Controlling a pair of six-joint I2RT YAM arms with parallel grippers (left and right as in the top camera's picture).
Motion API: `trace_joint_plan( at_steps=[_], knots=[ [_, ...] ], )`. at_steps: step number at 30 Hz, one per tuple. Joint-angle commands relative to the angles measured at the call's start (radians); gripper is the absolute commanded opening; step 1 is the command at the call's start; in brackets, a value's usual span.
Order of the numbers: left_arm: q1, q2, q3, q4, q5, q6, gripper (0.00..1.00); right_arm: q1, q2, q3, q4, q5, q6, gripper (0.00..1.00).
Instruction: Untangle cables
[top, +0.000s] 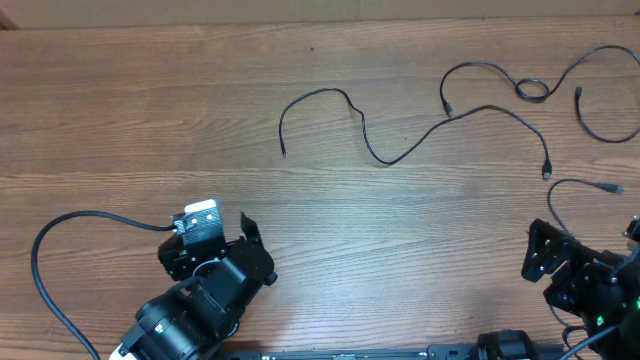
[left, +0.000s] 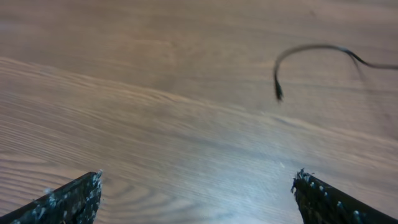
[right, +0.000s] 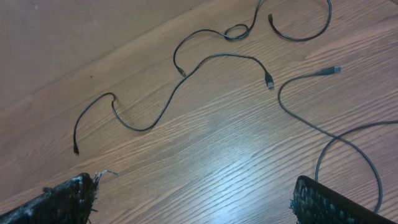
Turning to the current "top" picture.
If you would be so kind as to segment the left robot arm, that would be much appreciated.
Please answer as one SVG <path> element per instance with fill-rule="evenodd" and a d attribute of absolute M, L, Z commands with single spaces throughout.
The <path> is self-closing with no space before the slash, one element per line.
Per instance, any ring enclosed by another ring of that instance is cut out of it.
<path fill-rule="evenodd" d="M 230 242 L 214 210 L 173 220 L 175 233 L 159 246 L 158 259 L 176 284 L 140 307 L 112 359 L 211 359 L 238 331 L 259 290 L 278 278 L 257 223 L 246 215 L 243 235 Z"/>

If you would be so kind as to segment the black cable long tail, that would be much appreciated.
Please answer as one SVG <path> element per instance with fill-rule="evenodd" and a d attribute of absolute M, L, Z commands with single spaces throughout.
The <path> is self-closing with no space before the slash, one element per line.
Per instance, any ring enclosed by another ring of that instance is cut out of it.
<path fill-rule="evenodd" d="M 580 232 L 579 226 L 592 227 L 599 217 L 608 219 L 616 214 L 615 205 L 626 189 L 623 185 L 581 178 L 556 180 L 546 193 L 551 217 L 560 228 L 571 235 Z"/>

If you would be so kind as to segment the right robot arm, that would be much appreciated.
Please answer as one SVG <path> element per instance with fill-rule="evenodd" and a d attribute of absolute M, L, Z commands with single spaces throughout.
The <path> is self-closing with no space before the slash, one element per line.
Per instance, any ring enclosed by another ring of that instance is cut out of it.
<path fill-rule="evenodd" d="M 569 359 L 589 348 L 603 359 L 639 357 L 639 218 L 624 236 L 633 247 L 629 255 L 598 252 L 569 233 L 541 219 L 529 227 L 521 275 L 530 282 L 551 277 L 546 303 L 579 317 L 587 338 L 566 351 L 544 348 L 523 331 L 481 334 L 469 359 Z"/>

